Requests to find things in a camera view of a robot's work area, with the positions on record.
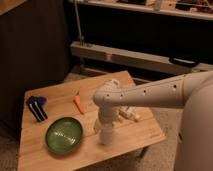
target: floor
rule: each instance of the floor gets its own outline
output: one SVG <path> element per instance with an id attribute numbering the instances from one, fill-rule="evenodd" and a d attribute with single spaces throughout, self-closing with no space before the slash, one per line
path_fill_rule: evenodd
<path id="1" fill-rule="evenodd" d="M 70 73 L 65 81 L 84 79 L 87 76 Z M 80 171 L 172 171 L 177 145 L 177 134 L 182 110 L 151 108 L 167 139 L 150 146 L 144 157 L 137 150 L 122 156 L 81 169 Z M 19 144 L 0 129 L 0 171 L 15 171 Z"/>

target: bowl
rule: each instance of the bowl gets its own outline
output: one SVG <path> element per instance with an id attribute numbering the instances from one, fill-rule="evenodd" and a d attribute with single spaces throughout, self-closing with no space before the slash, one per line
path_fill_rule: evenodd
<path id="1" fill-rule="evenodd" d="M 81 123 L 72 117 L 64 117 L 53 122 L 48 128 L 45 142 L 55 154 L 67 154 L 78 147 L 83 137 Z"/>

